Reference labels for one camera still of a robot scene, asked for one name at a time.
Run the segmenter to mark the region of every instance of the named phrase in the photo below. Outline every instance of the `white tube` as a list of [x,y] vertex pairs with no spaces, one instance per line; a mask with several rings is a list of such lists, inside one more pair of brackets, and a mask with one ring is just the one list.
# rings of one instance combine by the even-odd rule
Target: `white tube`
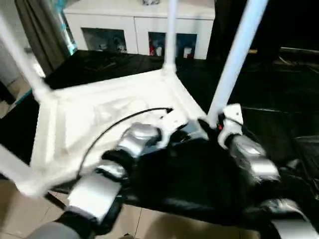
[[39,171],[30,168],[1,144],[0,173],[15,183],[21,193],[29,197],[42,196],[49,190]]
[[165,39],[165,59],[163,69],[165,71],[176,71],[175,55],[176,55],[176,13],[178,0],[169,0],[168,6],[168,27]]
[[0,11],[0,41],[5,46],[9,54],[16,62],[20,72],[24,75],[25,79],[29,82],[33,89],[34,97],[40,103],[42,101],[51,99],[53,96],[49,87],[47,87],[37,75],[31,64],[27,60],[26,54],[22,51],[17,40],[10,32],[8,24]]
[[223,73],[221,74],[207,121],[216,127],[218,114],[227,105],[250,45],[262,19],[268,0],[248,0],[231,46]]
[[33,170],[0,144],[0,173],[21,184],[31,178]]

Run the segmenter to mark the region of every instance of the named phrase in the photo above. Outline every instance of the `glass cabinet door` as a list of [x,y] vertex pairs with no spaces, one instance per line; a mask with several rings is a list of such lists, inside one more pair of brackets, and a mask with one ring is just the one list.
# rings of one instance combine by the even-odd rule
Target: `glass cabinet door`
[[88,50],[127,53],[123,30],[81,28]]
[[[165,55],[166,33],[149,32],[150,56]],[[194,58],[196,48],[196,34],[178,33],[176,35],[176,57]]]

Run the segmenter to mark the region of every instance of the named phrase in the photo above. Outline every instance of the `wall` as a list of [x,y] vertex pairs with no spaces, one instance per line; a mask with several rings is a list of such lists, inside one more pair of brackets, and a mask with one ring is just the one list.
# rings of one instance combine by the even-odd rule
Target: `wall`
[[[11,31],[17,38],[18,43],[22,48],[29,48],[29,42],[23,30],[18,12],[16,10],[14,0],[0,0],[0,10],[7,20]],[[8,55],[7,50],[0,43],[0,81],[5,85],[10,84],[19,76],[19,71],[15,62]]]

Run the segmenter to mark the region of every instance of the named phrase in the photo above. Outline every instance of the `black fabric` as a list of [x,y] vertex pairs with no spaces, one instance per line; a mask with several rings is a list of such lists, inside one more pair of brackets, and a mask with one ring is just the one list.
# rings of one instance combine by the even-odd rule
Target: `black fabric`
[[[51,88],[60,89],[160,69],[162,63],[158,57],[77,51],[45,81]],[[208,112],[223,64],[190,59],[176,64],[179,79]],[[309,90],[317,92],[318,82],[318,74],[298,66],[246,64],[239,75],[230,103],[242,104],[245,125],[279,166],[300,158],[295,137],[319,131],[317,95],[309,94]],[[307,101],[313,108],[305,112]],[[38,104],[29,95],[1,120],[1,144],[26,163],[30,162],[37,114]],[[245,219],[238,210],[232,172],[224,165],[227,156],[217,145],[193,143],[192,150],[176,149],[178,157],[160,152],[152,156],[154,160],[141,160],[123,191],[125,202],[224,225],[242,223]],[[68,192],[73,183],[56,190]],[[307,216],[317,212],[309,209],[318,204],[314,193],[309,188],[301,193],[307,183],[288,175],[285,185],[287,195],[298,200]]]

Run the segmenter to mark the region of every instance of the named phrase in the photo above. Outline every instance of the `white cabinet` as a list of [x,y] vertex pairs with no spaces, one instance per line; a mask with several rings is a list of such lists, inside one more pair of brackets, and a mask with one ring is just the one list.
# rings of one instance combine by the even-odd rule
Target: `white cabinet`
[[[142,0],[80,0],[64,12],[78,49],[144,55],[164,50],[168,0],[151,6]],[[180,0],[176,55],[206,59],[214,18],[214,0]]]

